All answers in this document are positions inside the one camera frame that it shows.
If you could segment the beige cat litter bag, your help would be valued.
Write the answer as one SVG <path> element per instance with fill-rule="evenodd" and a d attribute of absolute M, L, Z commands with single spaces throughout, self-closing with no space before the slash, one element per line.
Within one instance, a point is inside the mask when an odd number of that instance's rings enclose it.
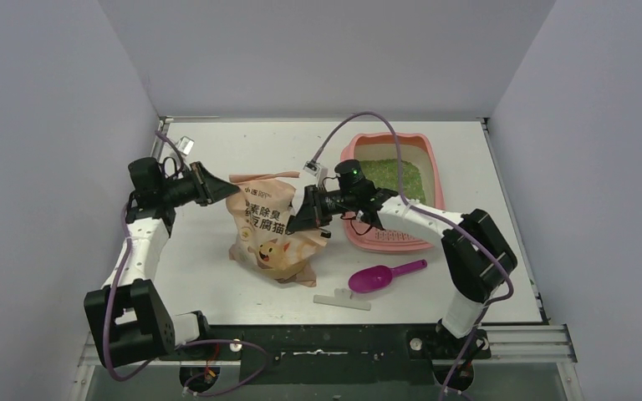
<path fill-rule="evenodd" d="M 328 237 L 320 229 L 287 233 L 296 194 L 287 180 L 299 176 L 297 171 L 229 176 L 239 188 L 226 198 L 237 228 L 229 258 L 280 284 L 315 287 L 311 258 L 326 247 Z"/>

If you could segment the purple litter scoop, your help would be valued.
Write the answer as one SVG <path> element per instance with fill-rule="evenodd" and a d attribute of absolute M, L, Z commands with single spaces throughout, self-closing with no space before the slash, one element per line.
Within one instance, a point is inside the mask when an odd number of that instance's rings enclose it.
<path fill-rule="evenodd" d="M 348 280 L 348 286 L 352 292 L 376 292 L 389 286 L 397 277 L 418 272 L 427 266 L 427 260 L 420 259 L 395 267 L 385 265 L 367 267 L 354 273 Z"/>

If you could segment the white bag clip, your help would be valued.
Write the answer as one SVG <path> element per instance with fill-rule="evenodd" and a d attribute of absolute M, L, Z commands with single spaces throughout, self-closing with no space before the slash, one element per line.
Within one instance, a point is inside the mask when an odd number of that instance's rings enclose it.
<path fill-rule="evenodd" d="M 313 296 L 313 303 L 331 307 L 342 307 L 360 311 L 370 311 L 372 306 L 370 302 L 354 300 L 350 292 L 336 292 L 333 296 L 319 295 Z"/>

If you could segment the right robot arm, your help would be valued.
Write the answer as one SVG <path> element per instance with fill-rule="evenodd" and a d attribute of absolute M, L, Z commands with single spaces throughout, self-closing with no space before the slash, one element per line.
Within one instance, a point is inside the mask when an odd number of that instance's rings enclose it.
<path fill-rule="evenodd" d="M 321 185 L 304 188 L 300 209 L 288 218 L 289 234 L 327 226 L 334 216 L 352 213 L 382 231 L 399 231 L 440 247 L 455 288 L 436 334 L 439 350 L 456 357 L 470 344 L 469 333 L 510 275 L 518 259 L 491 216 L 484 210 L 455 213 L 424 206 L 400 193 L 379 188 L 365 177 L 358 160 L 344 160 L 334 169 L 337 190 Z"/>

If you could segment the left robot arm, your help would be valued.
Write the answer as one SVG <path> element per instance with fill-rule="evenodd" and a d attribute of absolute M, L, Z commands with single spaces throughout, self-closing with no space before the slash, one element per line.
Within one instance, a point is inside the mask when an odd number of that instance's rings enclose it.
<path fill-rule="evenodd" d="M 214 347 L 205 316 L 199 311 L 169 313 L 154 278 L 177 208 L 209 206 L 240 189 L 199 162 L 172 177 L 153 157 L 131 162 L 128 170 L 134 189 L 123 212 L 120 256 L 103 286 L 84 298 L 100 362 L 118 368 L 168 356 L 180 347 L 193 358 L 204 358 Z"/>

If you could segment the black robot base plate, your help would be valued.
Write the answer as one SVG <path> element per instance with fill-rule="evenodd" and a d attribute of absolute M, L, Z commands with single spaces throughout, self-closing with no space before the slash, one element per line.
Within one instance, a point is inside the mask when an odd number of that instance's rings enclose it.
<path fill-rule="evenodd" d="M 455 375 L 469 378 L 472 362 L 489 359 L 487 333 L 464 348 L 434 323 L 355 325 L 214 325 L 208 338 L 222 345 L 176 351 L 166 361 L 211 361 L 241 369 L 241 378 L 262 370 L 254 384 L 442 383 L 455 360 Z"/>

